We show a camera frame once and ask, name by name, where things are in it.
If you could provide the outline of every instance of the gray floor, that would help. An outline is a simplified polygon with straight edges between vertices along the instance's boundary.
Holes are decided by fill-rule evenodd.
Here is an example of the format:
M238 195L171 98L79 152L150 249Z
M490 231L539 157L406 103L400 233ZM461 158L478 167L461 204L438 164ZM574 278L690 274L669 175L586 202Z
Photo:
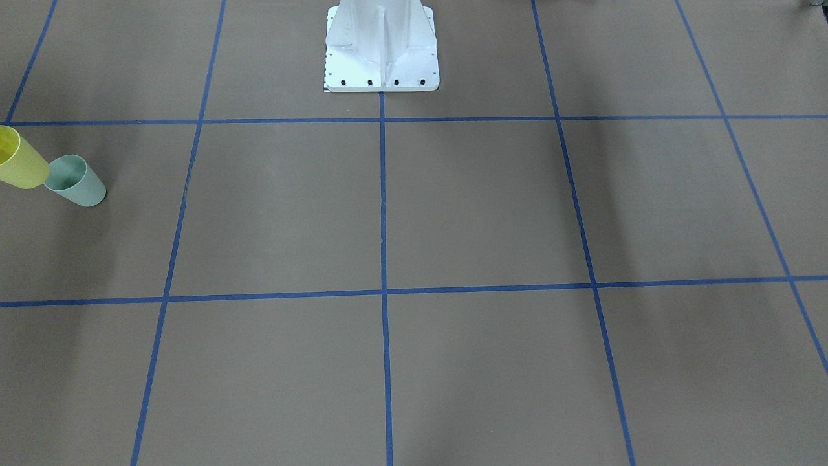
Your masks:
M0 186L1 465L828 464L819 8L429 0L332 95L333 3L0 1L109 189Z

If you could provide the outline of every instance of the yellow cup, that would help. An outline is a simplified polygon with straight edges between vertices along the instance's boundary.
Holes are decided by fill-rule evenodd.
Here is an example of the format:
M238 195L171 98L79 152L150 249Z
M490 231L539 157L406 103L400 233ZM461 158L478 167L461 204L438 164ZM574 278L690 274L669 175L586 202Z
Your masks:
M0 181L31 189L48 177L46 160L14 128L0 125Z

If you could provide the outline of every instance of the light green cup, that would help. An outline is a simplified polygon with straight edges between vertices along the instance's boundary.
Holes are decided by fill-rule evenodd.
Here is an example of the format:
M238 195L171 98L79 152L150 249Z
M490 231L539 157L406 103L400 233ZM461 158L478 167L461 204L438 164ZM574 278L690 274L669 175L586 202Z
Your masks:
M65 155L49 164L49 177L43 183L83 207L97 206L106 197L106 187L86 161L77 155Z

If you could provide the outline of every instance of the cup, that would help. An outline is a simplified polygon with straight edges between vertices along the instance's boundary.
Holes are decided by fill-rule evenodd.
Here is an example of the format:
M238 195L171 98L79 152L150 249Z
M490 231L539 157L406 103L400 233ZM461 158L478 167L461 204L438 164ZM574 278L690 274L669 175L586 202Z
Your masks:
M49 164L12 127L0 125L0 181L32 189L49 177Z
M106 197L106 187L86 161L65 155L49 164L46 187L83 207L97 206Z

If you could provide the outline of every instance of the grid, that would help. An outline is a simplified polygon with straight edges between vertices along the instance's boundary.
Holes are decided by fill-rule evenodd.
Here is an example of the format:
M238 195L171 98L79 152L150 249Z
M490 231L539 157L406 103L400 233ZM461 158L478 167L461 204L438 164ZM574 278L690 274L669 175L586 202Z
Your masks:
M716 105L719 109L719 114L707 115L692 115L692 114L674 114L674 115L648 115L648 114L630 114L630 115L563 115L558 108L558 101L556 98L555 85L553 80L554 70L551 68L549 59L547 58L546 46L543 40L542 22L538 16L536 0L530 0L532 5L532 12L534 15L534 26L537 29L537 38L540 45L541 56L544 70L546 72L546 80L549 88L549 95L551 100L551 107L554 112L553 116L503 116L503 117L432 117L432 118L393 118L387 117L385 111L385 95L379 93L378 118L297 118L297 119L206 119L205 111L209 100L210 84L213 76L214 64L216 55L219 49L221 31L224 20L224 12L227 5L227 0L222 0L219 9L218 22L215 27L214 40L212 44L212 52L210 55L209 66L206 71L204 82L204 89L200 103L200 111L197 119L150 119L150 120L87 120L87 121L16 121L13 119L17 109L19 100L26 87L32 67L34 66L38 53L41 49L43 41L49 30L52 18L55 13L55 8L58 0L52 0L51 7L46 16L46 19L38 38L36 46L31 54L31 59L28 62L25 73L21 79L20 85L14 96L11 108L9 109L5 118L4 124L15 126L118 126L118 125L168 125L168 124L194 124L195 136L190 152L190 161L187 168L186 179L181 194L181 206L177 217L176 233L171 246L171 253L169 259L169 268L167 271L166 282L163 294L161 296L153 297L121 297L111 299L52 299L52 300L32 300L32 301L5 301L0 302L0 308L23 308L23 307L49 307L49 306L64 306L64 305L95 305L95 304L123 304L123 303L156 303L160 304L160 311L158 314L158 321L154 343L152 346L152 355L147 371L147 382L144 388L142 399L142 406L140 417L137 425L137 433L135 438L134 449L132 452L132 465L138 463L138 457L141 449L142 434L147 418L147 410L151 401L152 383L155 372L156 361L158 357L159 347L161 345L161 335L164 329L164 322L166 316L166 309L169 303L181 302L204 302L204 301L234 301L234 300L254 300L254 299L303 299L303 298L330 298L330 297L345 297L345 296L379 296L382 299L382 325L383 325L383 355L384 355L384 375L385 375L385 415L386 415L386 452L387 464L393 465L393 451L392 451L392 388L391 388L391 370L392 370L392 356L390 352L390 334L388 325L388 296L400 294L461 294L461 293L483 293L483 292L520 292L533 290L565 290L565 289L589 289L592 292L595 301L595 311L598 316L600 331L604 342L604 350L607 358L607 365L609 374L613 383L614 395L618 407L618 414L620 424L623 430L624 443L626 445L628 461L631 466L636 464L635 453L633 450L633 439L629 433L629 428L626 420L626 415L623 407L622 387L619 384L619 379L615 370L613 350L610 343L609 332L604 320L604 311L602 308L600 290L601 289L618 289L618 288L636 288L636 287L663 287L663 286L706 286L706 285L721 285L721 284L757 284L757 283L785 283L788 284L797 306L802 315L802 321L806 325L808 332L822 366L828 375L828 359L822 348L821 342L816 335L816 331L811 323L805 304L800 297L797 284L803 282L824 282L828 281L828 274L816 275L797 275L794 274L786 261L783 254L782 247L777 240L776 233L773 229L771 219L765 210L760 192L757 189L749 166L742 154L739 141L731 126L732 120L741 119L828 119L828 114L727 114L722 100L716 89L715 83L710 75L707 64L703 57L703 53L696 37L694 36L690 22L681 5L681 0L675 0L675 5L678 13L683 21L683 26L686 29L687 38L690 40L698 58L699 66L704 71L705 78L710 91L714 97ZM574 120L645 120L645 119L665 119L665 120L715 120L721 121L726 127L730 141L733 144L733 149L739 160L744 176L748 182L753 199L759 209L763 223L767 229L767 233L773 243L773 247L777 253L778 260L782 266L784 275L780 276L754 276L754 277L740 277L740 278L726 278L726 279L673 279L673 280L649 280L649 281L616 281L616 282L599 282L595 278L595 268L593 266L590 255L590 243L588 241L587 231L585 229L583 217L581 215L579 197L575 177L572 172L570 164L569 151L566 145L566 135L564 131L563 122ZM587 271L589 273L589 282L583 283L553 283L553 284L503 284L493 286L457 286L457 287L425 287L425 288L389 288L388 287L388 265L387 265L387 203L386 203L386 127L387 124L394 123L417 123L417 122L450 122L450 121L554 121L556 123L558 137L561 142L561 150L563 152L564 164L566 166L566 175L570 184L570 192L572 197L572 205L575 211L575 218L580 230L580 240L583 248L584 260ZM204 294L204 295L174 295L171 293L172 281L176 269L176 259L181 240L181 231L185 222L185 213L187 208L187 191L192 177L193 167L199 152L199 141L202 128L206 124L280 124L280 123L298 123L298 124L318 124L318 123L377 123L379 125L379 173L380 173L380 196L381 196L381 287L379 289L337 289L327 291L307 291L307 292L284 292L284 293L259 293L259 294Z

